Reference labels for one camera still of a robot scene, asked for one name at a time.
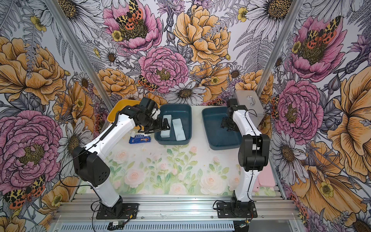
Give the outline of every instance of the black cable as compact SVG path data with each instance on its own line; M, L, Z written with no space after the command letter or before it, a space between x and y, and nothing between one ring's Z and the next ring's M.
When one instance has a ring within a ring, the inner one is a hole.
M97 206L95 207L95 209L93 210L93 204L94 204L95 202L93 202L93 203L90 205L90 209L93 211L93 215L92 215L92 227L93 227L93 231L94 231L94 232L95 232L94 225L93 225L94 213L97 211L96 209L97 209L97 207L100 205L100 204L97 205Z

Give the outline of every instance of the white foam block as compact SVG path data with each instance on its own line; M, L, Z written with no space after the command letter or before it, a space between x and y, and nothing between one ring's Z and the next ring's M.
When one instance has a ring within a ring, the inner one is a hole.
M162 117L162 121L164 122L164 119L167 119L167 122L169 123L170 130L161 131L161 138L170 138L170 131L171 131L171 114L164 115Z
M183 141L186 139L184 134L182 120L180 118L173 119L173 127L175 132L175 138L177 141Z

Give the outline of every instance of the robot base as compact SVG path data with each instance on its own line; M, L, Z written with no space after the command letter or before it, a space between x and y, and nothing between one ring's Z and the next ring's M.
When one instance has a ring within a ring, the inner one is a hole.
M237 200L234 192L230 202L216 204L218 218L256 218L257 212L253 201L241 202Z

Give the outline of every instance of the black mounting plate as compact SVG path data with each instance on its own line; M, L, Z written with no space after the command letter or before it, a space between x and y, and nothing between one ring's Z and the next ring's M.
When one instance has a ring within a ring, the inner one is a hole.
M243 205L239 205L232 212L232 207L230 202L217 202L217 212L218 218L257 218L257 212L254 202L240 202Z
M120 217L115 217L113 214L111 214L109 211L105 209L103 204L99 206L98 213L96 215L97 219L123 219L127 220L130 215L133 215L131 219L137 218L138 213L138 203L122 203L122 214Z

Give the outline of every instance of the purple flower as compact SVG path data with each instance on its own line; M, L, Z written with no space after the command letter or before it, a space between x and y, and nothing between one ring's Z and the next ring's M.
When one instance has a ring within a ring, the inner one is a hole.
M318 89L309 81L288 81L279 95L277 131L289 134L298 145L308 143L322 124L324 111L319 99Z
M116 21L118 17L126 15L129 11L129 4L126 7L119 5L118 9L111 6L111 9L104 8L103 10L104 25L108 26L106 32L112 35L113 42L118 43L118 52L122 55L126 55L128 52L145 51L161 43L162 23L160 17L155 18L148 5L143 7L139 1L137 3L142 9L143 19L134 23L134 28L131 30Z
M58 124L38 111L0 119L0 191L25 189L43 175L51 181L60 168L62 136Z
M330 21L318 22L317 18L309 17L294 38L292 53L285 63L285 69L297 73L302 79L310 79L318 82L329 75L332 70L341 62L344 52L340 52L347 31L341 31L343 20L340 19L339 26L335 30L335 37L327 44L317 42L313 49L307 47L307 33L310 30L320 31Z
M179 15L185 8L183 0L158 0L157 5L159 6L158 12L160 15L164 13L168 15Z
M166 47L152 48L138 62L141 75L149 83L158 85L157 91L160 93L167 93L169 88L188 79L188 67L183 56Z
M194 4L202 6L204 9L209 9L211 7L211 0L194 0Z

